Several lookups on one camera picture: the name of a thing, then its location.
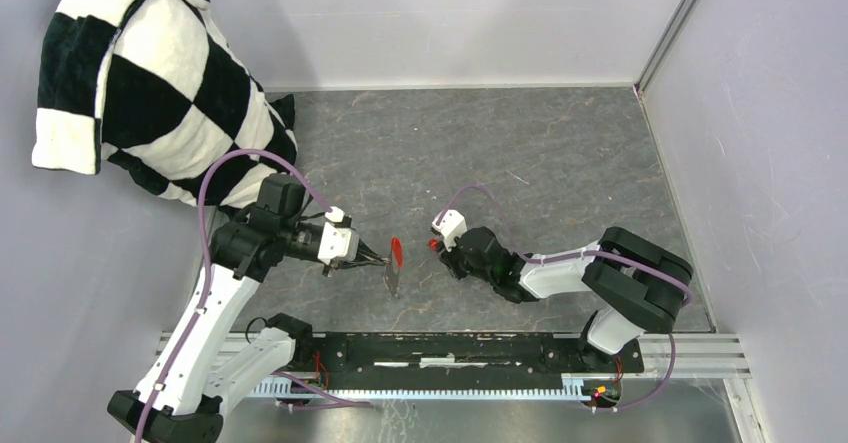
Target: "white wall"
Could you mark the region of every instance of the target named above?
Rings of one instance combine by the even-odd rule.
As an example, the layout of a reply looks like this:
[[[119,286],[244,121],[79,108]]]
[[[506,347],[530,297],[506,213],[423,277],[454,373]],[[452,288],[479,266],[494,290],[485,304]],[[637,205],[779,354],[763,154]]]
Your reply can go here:
[[[627,84],[679,0],[212,0],[270,88]]]
[[[30,166],[41,39],[59,0],[0,0],[0,441],[126,442],[106,414],[175,324],[196,216],[104,165]]]
[[[848,0],[701,0],[646,105],[777,442],[845,441]]]

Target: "gray speckled floor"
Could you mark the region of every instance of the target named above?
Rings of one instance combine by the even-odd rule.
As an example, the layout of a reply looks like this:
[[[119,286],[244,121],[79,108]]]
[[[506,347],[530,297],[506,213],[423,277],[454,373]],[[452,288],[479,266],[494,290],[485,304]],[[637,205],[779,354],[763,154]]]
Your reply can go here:
[[[400,298],[381,269],[321,276],[285,260],[236,322],[285,312],[316,330],[579,331],[601,306],[588,294],[516,305],[482,281],[453,280],[427,247],[430,221],[451,195],[487,185],[528,251],[582,246],[623,226],[688,255],[657,153],[629,88],[320,92],[295,95],[298,166],[353,215],[379,252],[404,246]],[[506,235],[491,204],[457,205],[469,226]],[[681,311],[676,331],[710,329],[703,304]]]

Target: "checkered towel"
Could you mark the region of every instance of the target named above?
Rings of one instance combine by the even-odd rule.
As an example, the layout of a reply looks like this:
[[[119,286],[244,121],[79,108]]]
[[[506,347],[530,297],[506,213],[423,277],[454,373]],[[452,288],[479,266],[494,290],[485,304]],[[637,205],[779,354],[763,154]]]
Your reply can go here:
[[[270,104],[210,17],[209,0],[62,0],[44,38],[32,164],[93,175],[101,159],[149,192],[197,204],[224,153],[294,163],[294,99]],[[242,208],[284,171],[239,157],[206,203]]]

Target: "wire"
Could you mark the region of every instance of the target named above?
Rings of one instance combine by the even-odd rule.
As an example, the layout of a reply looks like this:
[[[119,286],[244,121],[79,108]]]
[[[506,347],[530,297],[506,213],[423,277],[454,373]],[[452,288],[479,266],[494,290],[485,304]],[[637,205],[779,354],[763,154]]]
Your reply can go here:
[[[233,215],[232,221],[244,221],[247,218],[247,214],[250,213],[250,210],[252,210],[254,206],[256,206],[256,203],[248,203],[244,205],[244,208],[240,209],[235,215]]]
[[[315,213],[314,215],[301,216],[300,221],[314,220],[315,218],[318,218],[318,217],[321,217],[321,216],[324,216],[324,213]]]
[[[218,159],[212,166],[206,170],[206,174],[203,176],[203,181],[200,184],[200,191],[197,195],[197,219],[200,223],[200,241],[203,243],[201,245],[203,249],[203,289],[200,292],[200,299],[197,302],[197,306],[195,309],[197,311],[193,312],[191,317],[188,320],[188,323],[185,326],[180,337],[177,339],[176,344],[174,344],[174,348],[171,351],[171,354],[168,355],[168,359],[165,360],[165,363],[162,365],[162,370],[159,372],[159,376],[156,378],[156,382],[153,386],[153,390],[150,392],[150,395],[147,397],[147,401],[144,403],[144,408],[141,410],[141,415],[138,418],[138,424],[136,425],[135,430],[135,442],[142,443],[144,439],[144,427],[147,425],[147,418],[150,416],[150,410],[153,409],[153,405],[156,403],[156,397],[159,396],[159,390],[156,389],[157,386],[164,386],[165,380],[168,378],[168,372],[171,370],[171,367],[174,366],[174,362],[177,360],[177,356],[180,354],[180,350],[182,350],[186,341],[188,340],[189,335],[191,335],[192,330],[195,325],[197,325],[197,320],[200,318],[201,313],[205,312],[206,309],[206,300],[209,298],[209,289],[212,286],[212,254],[209,250],[209,232],[206,230],[206,192],[209,189],[209,183],[212,181],[212,176],[218,171],[218,168],[221,167],[227,161],[245,155],[258,155],[264,158],[268,158],[269,160],[281,165],[283,168],[289,170],[289,172],[300,181],[306,191],[315,198],[315,202],[318,203],[324,210],[330,212],[332,211],[332,207],[327,202],[327,200],[322,197],[318,191],[306,181],[306,178],[294,167],[291,163],[284,160],[279,155],[275,155],[267,150],[257,150],[257,149],[240,149],[231,151],[221,158]]]
[[[485,185],[468,185],[468,186],[465,186],[463,188],[460,188],[459,191],[454,193],[453,197],[450,199],[450,201],[448,201],[448,204],[445,205],[444,208],[442,208],[442,211],[441,211],[441,213],[439,213],[439,217],[437,219],[439,221],[439,223],[441,223],[442,220],[445,218],[445,214],[447,214],[448,210],[451,209],[451,207],[453,206],[453,204],[457,200],[457,198],[462,196],[462,194],[465,193],[468,190],[477,190],[477,191],[483,193],[495,205],[495,209],[498,211],[499,216],[501,217],[501,222],[503,223],[504,228],[506,229],[507,237],[509,238],[510,243],[512,243],[512,246],[515,249],[516,254],[518,254],[518,256],[521,257],[521,259],[526,261],[527,263],[544,266],[545,263],[556,263],[556,262],[559,262],[559,261],[566,261],[566,260],[572,260],[572,259],[577,259],[577,258],[583,258],[584,256],[595,256],[595,257],[605,258],[605,259],[608,259],[608,260],[616,261],[618,263],[622,263],[624,265],[630,266],[632,268],[643,271],[645,273],[648,273],[649,275],[654,276],[656,278],[659,278],[659,279],[667,282],[668,284],[674,286],[675,288],[677,288],[678,290],[683,292],[683,305],[682,306],[686,306],[689,303],[691,303],[692,300],[695,297],[695,292],[691,288],[686,286],[682,281],[680,281],[676,278],[673,278],[669,275],[666,275],[665,273],[657,271],[657,270],[655,270],[655,269],[653,269],[653,268],[651,268],[647,265],[643,265],[642,263],[639,263],[638,261],[634,261],[634,260],[631,260],[630,258],[625,258],[623,256],[616,255],[614,253],[609,253],[609,252],[606,252],[606,251],[596,251],[596,250],[590,250],[590,251],[584,251],[584,252],[575,251],[575,252],[566,253],[566,254],[563,254],[563,255],[552,256],[550,258],[535,258],[534,259],[534,258],[528,257],[527,255],[524,254],[525,252],[521,251],[518,247],[518,240],[515,238],[515,236],[512,233],[512,230],[510,230],[510,228],[509,228],[509,219],[506,217],[506,212],[504,211],[501,204],[498,203],[498,200],[497,200],[497,198],[495,198],[495,195],[492,194],[492,192],[488,188],[486,188]],[[671,379],[671,374],[674,372],[674,363],[677,360],[677,346],[674,343],[674,336],[671,333],[668,334],[668,342],[671,345],[671,351],[670,351],[669,360],[668,360],[668,371],[666,371],[663,379],[659,382],[659,384],[650,393],[648,393],[647,396],[640,398],[636,401],[633,401],[631,403],[627,403],[626,405],[618,406],[616,408],[595,408],[594,411],[601,411],[601,412],[605,412],[605,413],[617,412],[617,411],[621,411],[621,410],[626,410],[628,408],[635,408],[637,406],[641,406],[641,405],[648,403],[649,401],[653,400],[654,398],[656,398],[657,395],[659,395],[665,389],[665,387],[668,386],[668,381]]]
[[[314,407],[294,406],[294,407],[292,407],[292,409],[295,410],[295,411],[301,411],[301,410],[306,409],[306,408],[311,408],[311,409],[314,409],[314,410],[329,410],[329,409],[333,409],[333,408],[371,408],[373,406],[368,401],[351,401],[351,400],[345,400],[344,398],[339,398],[338,396],[333,396],[333,395],[327,393],[326,391],[324,391],[320,388],[315,388],[314,386],[312,386],[309,383],[301,380],[300,378],[292,376],[288,373],[284,373],[282,371],[275,371],[274,373],[271,373],[271,374],[274,375],[274,376],[281,376],[283,378],[291,380],[293,383],[296,383],[296,384],[302,386],[305,390],[309,391],[310,393],[314,393],[314,394],[316,394],[316,395],[318,395],[322,398],[326,398],[330,401],[334,401],[334,402],[337,403],[335,405],[322,405],[322,406],[314,406]]]
[[[616,356],[614,361],[615,361],[615,380],[613,380],[613,383],[619,383],[619,382],[621,382],[621,378],[624,376],[624,369],[621,365],[621,358]]]
[[[380,261],[355,261],[352,263],[343,262],[340,266],[340,270],[349,270],[351,268],[361,268],[363,266],[386,266],[385,263]]]
[[[598,395],[598,398],[603,398],[604,400],[606,400],[606,401],[608,401],[608,402],[612,403],[613,405],[617,405],[617,404],[618,404],[618,402],[620,401],[620,400],[612,399],[612,398],[610,398],[609,396],[604,395],[604,394],[600,394],[600,395]]]
[[[318,383],[321,383],[321,352],[315,352],[315,379],[318,380]]]
[[[595,411],[600,411],[602,413],[615,413],[630,408],[636,408],[637,406],[642,406],[656,398],[665,389],[665,387],[668,386],[668,381],[671,379],[671,374],[674,372],[674,362],[677,360],[677,347],[674,344],[674,336],[672,336],[671,333],[668,334],[668,342],[671,344],[671,352],[668,358],[668,370],[665,372],[663,379],[660,380],[660,383],[651,390],[650,393],[636,401],[627,403],[626,405],[617,406],[615,408],[597,408]]]
[[[321,369],[324,370],[324,389],[329,390],[330,389],[330,372],[327,371],[327,367],[324,366],[324,363],[319,362],[318,366],[320,366]]]
[[[477,190],[477,191],[483,193],[495,205],[495,209],[498,210],[498,213],[500,214],[501,221],[503,222],[504,228],[506,229],[507,238],[509,238],[510,243],[512,243],[513,249],[518,254],[518,256],[522,260],[526,261],[527,263],[544,266],[546,263],[557,263],[557,262],[560,262],[560,261],[576,260],[576,259],[583,258],[583,257],[586,257],[586,256],[600,257],[600,258],[612,260],[612,261],[627,265],[629,267],[635,268],[637,270],[640,270],[644,273],[647,273],[647,274],[649,274],[649,275],[651,275],[655,278],[659,278],[659,279],[665,281],[666,283],[674,286],[675,288],[677,288],[678,290],[683,292],[683,306],[688,305],[695,298],[695,292],[691,288],[686,286],[682,281],[678,280],[677,278],[669,276],[669,275],[667,275],[667,274],[665,274],[661,271],[655,270],[654,268],[651,268],[650,266],[639,263],[638,261],[631,260],[630,258],[625,258],[621,255],[616,255],[615,253],[610,253],[610,252],[607,252],[607,251],[602,251],[602,250],[575,251],[575,252],[572,252],[572,253],[565,253],[565,254],[562,254],[562,255],[552,256],[550,258],[530,258],[529,256],[525,255],[525,252],[523,250],[520,249],[520,247],[518,245],[518,239],[515,238],[515,235],[513,235],[512,230],[510,229],[509,219],[506,217],[506,212],[504,211],[501,204],[498,203],[498,200],[497,200],[497,198],[495,198],[495,195],[493,195],[492,192],[488,188],[486,188],[485,185],[468,185],[466,187],[460,188],[460,190],[457,191],[453,195],[453,198],[450,199],[448,204],[445,205],[444,208],[442,208],[442,211],[441,211],[441,213],[439,213],[439,217],[438,217],[439,223],[442,222],[442,220],[444,219],[445,214],[447,214],[448,210],[450,210],[451,207],[453,207],[453,204],[457,200],[457,198],[459,198],[463,193],[465,193],[468,190]]]
[[[362,255],[365,255],[365,256],[370,256],[370,257],[377,259],[377,260],[383,259],[383,257],[378,255],[376,251],[372,250],[370,246],[366,245],[365,243],[363,243],[361,241],[359,242],[359,246],[357,247],[356,251],[359,254],[362,254]]]
[[[307,197],[306,201],[303,203],[303,206],[300,207],[300,211],[295,213],[295,215],[290,218],[290,221],[306,221],[306,219],[303,218],[303,212],[306,211],[306,207],[309,206],[310,203],[312,203],[312,200],[313,200],[313,197],[312,197],[312,194],[310,193],[309,197]]]
[[[265,323],[265,326],[268,326],[268,320],[261,316],[257,316],[256,318],[250,320],[250,323],[247,324],[247,328],[244,329],[244,339],[247,340],[247,344],[250,344],[250,337],[248,334],[250,333],[250,327],[253,326],[257,321],[262,320]]]

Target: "red lid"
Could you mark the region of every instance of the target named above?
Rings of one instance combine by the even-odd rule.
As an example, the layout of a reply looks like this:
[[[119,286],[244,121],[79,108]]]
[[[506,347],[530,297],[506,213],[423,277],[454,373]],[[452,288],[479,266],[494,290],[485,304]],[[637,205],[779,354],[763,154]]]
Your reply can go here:
[[[403,268],[403,246],[397,238],[392,238],[392,254],[395,256],[398,268]]]

